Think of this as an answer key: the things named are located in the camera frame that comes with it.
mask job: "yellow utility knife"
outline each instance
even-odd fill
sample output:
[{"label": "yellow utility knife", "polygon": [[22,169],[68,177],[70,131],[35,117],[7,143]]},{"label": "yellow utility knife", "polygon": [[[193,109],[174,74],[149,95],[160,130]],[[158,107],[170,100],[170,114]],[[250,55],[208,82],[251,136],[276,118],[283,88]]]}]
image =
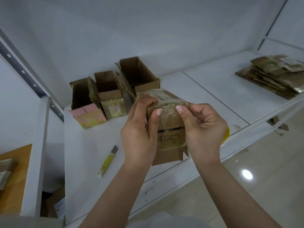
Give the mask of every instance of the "yellow utility knife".
[{"label": "yellow utility knife", "polygon": [[111,151],[111,153],[108,155],[108,157],[106,158],[106,160],[104,161],[103,165],[101,166],[99,172],[98,172],[98,176],[102,177],[104,176],[105,172],[107,171],[108,167],[110,166],[116,152],[118,151],[117,146],[115,145]]}]

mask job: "person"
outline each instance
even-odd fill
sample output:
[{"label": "person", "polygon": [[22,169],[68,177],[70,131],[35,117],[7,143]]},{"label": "person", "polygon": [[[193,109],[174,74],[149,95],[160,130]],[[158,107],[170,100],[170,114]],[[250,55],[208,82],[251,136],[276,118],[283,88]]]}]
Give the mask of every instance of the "person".
[{"label": "person", "polygon": [[[162,109],[153,111],[146,128],[146,108],[157,98],[145,94],[132,106],[121,130],[125,161],[93,209],[79,226],[125,227],[135,199],[152,165],[157,149],[158,122]],[[219,149],[227,130],[226,121],[209,104],[178,105],[191,157],[228,228],[281,227],[245,191],[222,165]],[[162,213],[135,227],[209,227],[194,218],[175,218]]]}]

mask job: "painted fingernail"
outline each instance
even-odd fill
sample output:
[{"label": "painted fingernail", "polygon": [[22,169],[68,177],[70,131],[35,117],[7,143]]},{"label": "painted fingernail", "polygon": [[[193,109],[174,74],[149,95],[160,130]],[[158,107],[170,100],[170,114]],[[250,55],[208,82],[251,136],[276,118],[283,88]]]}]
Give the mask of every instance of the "painted fingernail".
[{"label": "painted fingernail", "polygon": [[158,109],[156,111],[155,115],[159,117],[161,115],[162,111],[163,111],[163,109]]},{"label": "painted fingernail", "polygon": [[184,109],[180,105],[177,105],[175,108],[177,109],[177,111],[179,113],[183,113],[184,112]]}]

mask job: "orange wooden panel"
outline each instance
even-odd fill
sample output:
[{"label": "orange wooden panel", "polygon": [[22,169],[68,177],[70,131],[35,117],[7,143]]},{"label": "orange wooden panel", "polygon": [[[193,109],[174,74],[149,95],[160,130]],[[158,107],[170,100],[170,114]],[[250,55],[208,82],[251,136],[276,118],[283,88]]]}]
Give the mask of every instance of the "orange wooden panel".
[{"label": "orange wooden panel", "polygon": [[21,210],[26,175],[32,144],[0,155],[0,160],[14,158],[18,161],[10,180],[0,195],[0,213],[19,213]]}]

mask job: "person's right hand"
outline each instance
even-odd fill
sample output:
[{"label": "person's right hand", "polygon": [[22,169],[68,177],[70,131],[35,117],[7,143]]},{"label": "person's right hand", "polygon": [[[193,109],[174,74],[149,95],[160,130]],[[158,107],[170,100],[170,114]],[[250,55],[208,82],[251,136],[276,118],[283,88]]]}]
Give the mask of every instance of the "person's right hand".
[{"label": "person's right hand", "polygon": [[176,106],[185,123],[186,144],[196,165],[220,163],[219,148],[227,122],[209,104]]}]

